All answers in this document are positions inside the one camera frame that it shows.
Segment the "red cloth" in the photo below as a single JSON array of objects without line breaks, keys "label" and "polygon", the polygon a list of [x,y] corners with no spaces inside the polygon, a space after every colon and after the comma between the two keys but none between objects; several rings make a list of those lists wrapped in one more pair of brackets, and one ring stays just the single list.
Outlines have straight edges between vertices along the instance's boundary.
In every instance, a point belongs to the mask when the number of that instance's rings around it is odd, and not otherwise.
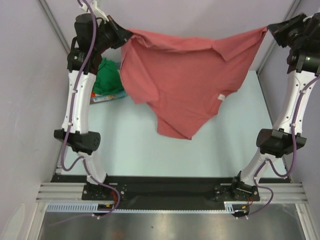
[{"label": "red cloth", "polygon": [[159,134],[191,139],[241,87],[267,29],[224,39],[130,31],[121,48],[125,91],[152,108]]}]

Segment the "gray wall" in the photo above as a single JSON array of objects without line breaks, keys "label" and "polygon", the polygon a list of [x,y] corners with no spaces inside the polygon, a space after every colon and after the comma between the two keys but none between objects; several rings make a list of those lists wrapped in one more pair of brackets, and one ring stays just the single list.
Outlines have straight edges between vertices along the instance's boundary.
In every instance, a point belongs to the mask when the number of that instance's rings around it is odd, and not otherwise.
[{"label": "gray wall", "polygon": [[[295,15],[304,12],[312,15],[320,7],[319,0],[302,0]],[[287,63],[289,49],[277,46],[267,61],[259,78],[267,105],[273,120],[280,113],[287,89]],[[295,182],[302,182],[311,209],[317,223],[320,223],[320,82],[312,90],[303,118],[302,136],[307,138],[305,147],[298,150],[297,164],[292,178]],[[287,164],[291,164],[292,156],[286,157]]]},{"label": "gray wall", "polygon": [[0,235],[24,204],[22,236],[59,153],[53,130],[66,109],[67,60],[36,0],[1,1],[0,31]]}]

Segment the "green fabric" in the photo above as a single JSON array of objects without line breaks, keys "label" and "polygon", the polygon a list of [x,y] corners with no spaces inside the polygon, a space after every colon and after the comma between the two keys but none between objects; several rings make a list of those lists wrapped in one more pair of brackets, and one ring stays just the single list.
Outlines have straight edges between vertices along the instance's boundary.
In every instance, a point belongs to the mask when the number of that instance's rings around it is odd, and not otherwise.
[{"label": "green fabric", "polygon": [[102,59],[99,65],[93,92],[99,95],[116,94],[124,90],[118,68],[114,61]]}]

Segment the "white tabletop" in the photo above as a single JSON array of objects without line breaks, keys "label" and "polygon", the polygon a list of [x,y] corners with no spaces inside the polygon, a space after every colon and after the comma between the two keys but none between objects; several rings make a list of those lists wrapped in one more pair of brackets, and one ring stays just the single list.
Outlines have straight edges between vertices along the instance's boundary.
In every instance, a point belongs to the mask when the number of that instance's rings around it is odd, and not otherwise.
[{"label": "white tabletop", "polygon": [[[192,140],[159,135],[154,112],[135,105],[130,97],[90,105],[89,129],[101,134],[97,150],[108,175],[233,177],[257,151],[262,128],[271,128],[270,117],[255,71],[249,71],[241,89],[222,103]],[[77,154],[68,149],[65,164]],[[281,160],[276,169],[285,173]],[[62,174],[85,175],[82,163]],[[263,177],[277,177],[268,169]]]}]

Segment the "table surface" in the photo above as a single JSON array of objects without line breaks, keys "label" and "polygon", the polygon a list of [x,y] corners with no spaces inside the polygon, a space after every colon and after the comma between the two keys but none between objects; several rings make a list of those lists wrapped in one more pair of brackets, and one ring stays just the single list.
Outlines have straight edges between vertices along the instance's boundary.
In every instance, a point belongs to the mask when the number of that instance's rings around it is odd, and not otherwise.
[{"label": "table surface", "polygon": [[[192,140],[157,133],[157,118],[146,105],[130,97],[90,105],[89,129],[101,134],[97,150],[102,166],[113,176],[233,177],[257,151],[256,139],[271,121],[255,71],[249,71],[236,93],[222,103]],[[65,164],[77,154],[69,148]],[[284,174],[283,161],[275,162]],[[85,175],[79,162],[68,175]],[[276,178],[269,168],[265,178]]]}]

